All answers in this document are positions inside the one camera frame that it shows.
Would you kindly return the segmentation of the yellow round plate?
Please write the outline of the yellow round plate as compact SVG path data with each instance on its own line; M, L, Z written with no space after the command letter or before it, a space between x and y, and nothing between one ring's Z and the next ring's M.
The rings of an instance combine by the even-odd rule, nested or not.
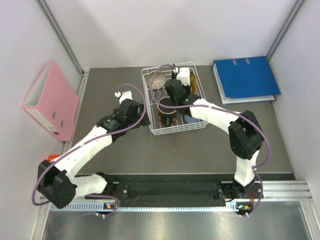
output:
M195 94L197 90L197 78L196 75L191 71L189 74L190 78L190 94Z

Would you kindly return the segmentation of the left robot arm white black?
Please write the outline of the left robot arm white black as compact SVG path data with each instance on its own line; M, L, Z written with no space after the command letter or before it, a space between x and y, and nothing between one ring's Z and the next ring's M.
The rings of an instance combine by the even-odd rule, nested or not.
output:
M78 177L77 174L97 153L124 136L131 129L149 125L145 106L124 99L112 115L101 118L92 130L76 145L52 161L38 165L36 191L58 209L73 199L98 194L109 198L114 191L103 173Z

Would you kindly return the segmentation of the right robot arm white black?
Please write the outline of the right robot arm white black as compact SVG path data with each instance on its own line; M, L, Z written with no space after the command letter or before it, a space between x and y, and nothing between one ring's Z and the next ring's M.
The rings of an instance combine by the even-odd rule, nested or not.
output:
M229 111L209 103L196 94L189 94L187 87L177 79L164 85L172 106L194 119L208 122L228 134L230 148L236 156L236 171L232 183L233 197L245 198L252 191L255 181L254 166L264 141L261 127L253 114Z

